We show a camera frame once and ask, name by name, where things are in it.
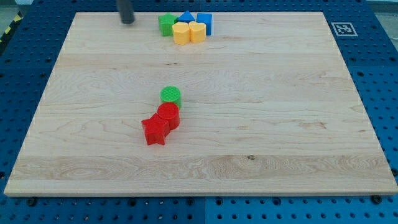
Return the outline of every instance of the wooden table surface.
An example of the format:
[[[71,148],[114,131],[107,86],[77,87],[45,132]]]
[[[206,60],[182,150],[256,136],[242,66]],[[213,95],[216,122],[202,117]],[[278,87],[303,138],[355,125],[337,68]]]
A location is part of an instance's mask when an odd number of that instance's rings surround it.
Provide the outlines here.
[[[214,35],[184,46],[158,15],[76,14],[8,196],[397,193],[321,12],[214,13]],[[181,124],[147,146],[167,85]]]

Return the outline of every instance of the blue triangular prism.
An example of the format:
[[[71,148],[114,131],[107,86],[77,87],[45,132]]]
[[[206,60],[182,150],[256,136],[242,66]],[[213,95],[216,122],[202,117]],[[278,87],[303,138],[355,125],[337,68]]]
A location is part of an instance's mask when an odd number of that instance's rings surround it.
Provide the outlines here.
[[[185,11],[179,18],[178,18],[179,22],[192,22],[195,21],[195,18],[193,17],[193,15],[191,14],[191,12],[189,11]]]

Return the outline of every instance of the green block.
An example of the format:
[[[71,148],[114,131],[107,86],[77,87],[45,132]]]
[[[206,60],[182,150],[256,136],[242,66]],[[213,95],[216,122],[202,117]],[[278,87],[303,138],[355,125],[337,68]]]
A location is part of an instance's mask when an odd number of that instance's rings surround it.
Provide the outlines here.
[[[181,108],[181,92],[175,86],[167,86],[163,88],[163,90],[160,92],[160,100],[162,100],[162,103],[175,103],[178,108]]]
[[[171,15],[169,12],[157,18],[162,36],[173,36],[172,26],[177,22],[177,19],[178,16]]]

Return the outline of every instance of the yellow hexagonal block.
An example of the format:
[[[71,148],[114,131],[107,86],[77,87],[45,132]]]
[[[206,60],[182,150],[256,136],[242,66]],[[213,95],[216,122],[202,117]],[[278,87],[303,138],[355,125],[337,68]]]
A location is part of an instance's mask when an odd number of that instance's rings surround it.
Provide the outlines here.
[[[192,43],[200,43],[206,39],[206,24],[201,22],[190,22],[190,40]]]
[[[178,22],[173,25],[173,38],[176,44],[184,45],[190,40],[190,29],[186,22]]]

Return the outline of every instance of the blue block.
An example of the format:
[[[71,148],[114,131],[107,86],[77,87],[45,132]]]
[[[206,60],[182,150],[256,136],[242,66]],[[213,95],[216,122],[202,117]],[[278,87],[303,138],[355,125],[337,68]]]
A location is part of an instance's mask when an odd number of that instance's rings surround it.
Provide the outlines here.
[[[206,24],[206,35],[211,35],[211,26],[213,23],[213,15],[210,13],[198,13],[197,22]]]
[[[179,18],[178,18],[179,22],[192,22],[195,21],[195,18],[193,17],[193,15],[191,14],[191,12],[189,11],[185,11]]]

